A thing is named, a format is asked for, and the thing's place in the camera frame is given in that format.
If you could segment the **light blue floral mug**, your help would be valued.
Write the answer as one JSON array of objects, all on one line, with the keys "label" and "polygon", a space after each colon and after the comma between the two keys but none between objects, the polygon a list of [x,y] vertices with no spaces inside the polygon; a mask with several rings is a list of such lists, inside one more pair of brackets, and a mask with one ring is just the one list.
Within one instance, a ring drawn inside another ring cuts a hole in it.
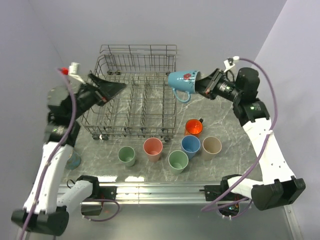
[{"label": "light blue floral mug", "polygon": [[[191,94],[196,93],[196,81],[200,80],[201,72],[198,70],[175,71],[168,75],[168,85],[171,87],[176,99],[181,103],[188,103],[191,100]],[[184,92],[188,98],[182,100],[178,97],[177,91]]]}]

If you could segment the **teal patterned mug yellow inside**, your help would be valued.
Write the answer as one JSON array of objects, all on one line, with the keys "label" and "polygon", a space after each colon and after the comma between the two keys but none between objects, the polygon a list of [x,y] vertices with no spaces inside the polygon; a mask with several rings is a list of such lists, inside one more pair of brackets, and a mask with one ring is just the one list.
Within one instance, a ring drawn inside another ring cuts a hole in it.
[{"label": "teal patterned mug yellow inside", "polygon": [[81,162],[82,162],[82,159],[80,155],[73,149],[66,162],[65,169],[74,170],[81,164]]}]

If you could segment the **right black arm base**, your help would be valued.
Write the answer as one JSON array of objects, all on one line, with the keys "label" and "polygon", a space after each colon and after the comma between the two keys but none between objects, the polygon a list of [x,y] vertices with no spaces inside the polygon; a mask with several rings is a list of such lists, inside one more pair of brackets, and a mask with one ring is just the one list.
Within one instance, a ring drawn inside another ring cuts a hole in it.
[{"label": "right black arm base", "polygon": [[[222,187],[220,185],[205,185],[204,187],[199,189],[199,192],[204,194],[204,199],[206,202],[212,202],[217,197],[219,197],[224,191],[222,190]],[[235,202],[239,201],[242,198],[243,197],[239,194],[229,193],[222,199],[222,201]],[[225,206],[217,209],[217,211],[222,217],[233,218],[240,213],[240,204],[236,203],[230,206]]]}]

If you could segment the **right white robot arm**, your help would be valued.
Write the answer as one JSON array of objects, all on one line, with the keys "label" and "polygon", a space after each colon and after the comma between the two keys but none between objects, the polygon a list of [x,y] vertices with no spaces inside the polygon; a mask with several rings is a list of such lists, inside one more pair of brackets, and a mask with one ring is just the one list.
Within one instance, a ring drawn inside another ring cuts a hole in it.
[{"label": "right white robot arm", "polygon": [[303,178],[296,178],[287,164],[278,145],[273,128],[276,119],[271,119],[266,105],[259,100],[259,73],[243,67],[235,81],[227,73],[216,69],[208,76],[193,70],[191,76],[195,92],[214,100],[220,96],[232,102],[233,113],[256,153],[254,164],[242,175],[223,177],[220,195],[202,208],[213,210],[213,205],[222,200],[233,199],[237,194],[250,199],[260,211],[293,204],[306,188]]}]

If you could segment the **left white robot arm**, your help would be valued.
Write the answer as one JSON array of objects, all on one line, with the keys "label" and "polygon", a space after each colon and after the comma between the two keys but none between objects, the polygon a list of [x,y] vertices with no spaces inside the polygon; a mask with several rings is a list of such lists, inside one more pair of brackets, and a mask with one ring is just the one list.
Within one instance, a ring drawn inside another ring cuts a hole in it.
[{"label": "left white robot arm", "polygon": [[65,85],[48,92],[49,109],[44,132],[42,158],[32,190],[22,209],[14,210],[11,221],[21,232],[61,236],[70,214],[81,202],[97,200],[100,182],[95,176],[82,175],[74,186],[58,197],[59,186],[80,131],[77,119],[93,105],[108,103],[126,88],[125,83],[111,82],[88,74],[93,83],[81,83],[74,92],[66,75]]}]

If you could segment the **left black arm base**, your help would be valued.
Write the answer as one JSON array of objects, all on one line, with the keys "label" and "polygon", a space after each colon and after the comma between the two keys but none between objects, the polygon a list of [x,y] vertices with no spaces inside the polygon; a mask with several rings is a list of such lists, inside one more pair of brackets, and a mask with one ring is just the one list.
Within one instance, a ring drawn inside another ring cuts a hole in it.
[{"label": "left black arm base", "polygon": [[116,186],[102,186],[99,189],[97,196],[89,197],[81,203],[81,214],[84,216],[99,216],[103,211],[104,202],[98,199],[116,200]]}]

